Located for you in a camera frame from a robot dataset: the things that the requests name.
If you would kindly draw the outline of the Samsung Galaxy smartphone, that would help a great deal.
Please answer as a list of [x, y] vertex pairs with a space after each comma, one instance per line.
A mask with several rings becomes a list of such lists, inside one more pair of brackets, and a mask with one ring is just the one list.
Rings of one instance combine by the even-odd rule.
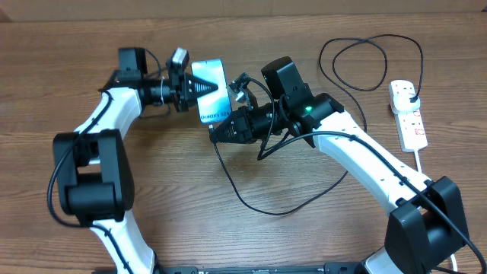
[[195, 77], [218, 86], [216, 91], [197, 98], [200, 122], [202, 124], [222, 122], [232, 112], [223, 62], [220, 59], [193, 62], [191, 69]]

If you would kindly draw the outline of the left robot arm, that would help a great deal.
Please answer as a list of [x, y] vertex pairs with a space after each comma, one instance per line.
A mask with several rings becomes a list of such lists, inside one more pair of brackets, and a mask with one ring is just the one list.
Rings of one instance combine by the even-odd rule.
[[115, 263], [114, 273], [162, 273], [157, 254], [146, 244], [132, 207], [135, 184], [123, 139], [148, 105], [173, 104], [186, 111], [198, 98], [218, 89], [186, 72], [189, 53], [174, 50], [156, 73], [148, 73], [148, 49], [121, 48], [119, 67], [100, 89], [101, 100], [74, 132], [53, 139], [54, 169], [47, 206], [61, 225], [69, 223], [55, 212], [53, 193], [73, 228], [94, 232]]

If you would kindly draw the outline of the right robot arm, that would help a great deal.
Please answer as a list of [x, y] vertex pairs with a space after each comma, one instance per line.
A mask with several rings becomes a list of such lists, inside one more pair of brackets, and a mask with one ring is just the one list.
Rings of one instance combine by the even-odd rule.
[[272, 102], [258, 106], [248, 75], [229, 84], [246, 105], [210, 132], [213, 143], [265, 141], [287, 129], [341, 164], [379, 202], [387, 217], [384, 245], [358, 263], [327, 263], [341, 273], [428, 273], [471, 244], [457, 185], [431, 180], [374, 141], [337, 100], [313, 95], [291, 58], [262, 69]]

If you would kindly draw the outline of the white charger plug adapter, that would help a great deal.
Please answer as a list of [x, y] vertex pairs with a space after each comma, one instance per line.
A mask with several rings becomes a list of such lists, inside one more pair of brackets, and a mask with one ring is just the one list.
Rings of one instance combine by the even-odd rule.
[[391, 109], [394, 114], [411, 113], [418, 110], [421, 106], [421, 100], [409, 94], [394, 94], [391, 98]]

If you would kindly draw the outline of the white power strip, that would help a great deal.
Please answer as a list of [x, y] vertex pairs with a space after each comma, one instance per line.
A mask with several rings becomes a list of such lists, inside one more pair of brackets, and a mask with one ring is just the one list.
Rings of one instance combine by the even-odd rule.
[[[388, 90], [390, 93], [390, 101], [394, 94], [409, 94], [411, 97], [415, 96], [413, 83], [406, 80], [395, 80], [390, 82]], [[399, 115], [393, 113], [393, 115], [402, 151], [419, 151], [428, 145], [425, 127], [419, 109], [411, 113]]]

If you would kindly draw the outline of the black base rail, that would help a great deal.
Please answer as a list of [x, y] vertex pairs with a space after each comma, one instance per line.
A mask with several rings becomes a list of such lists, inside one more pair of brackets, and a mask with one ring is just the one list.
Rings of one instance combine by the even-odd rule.
[[277, 266], [277, 267], [227, 267], [198, 269], [195, 266], [156, 266], [159, 274], [366, 274], [368, 271], [359, 262], [333, 262], [322, 266]]

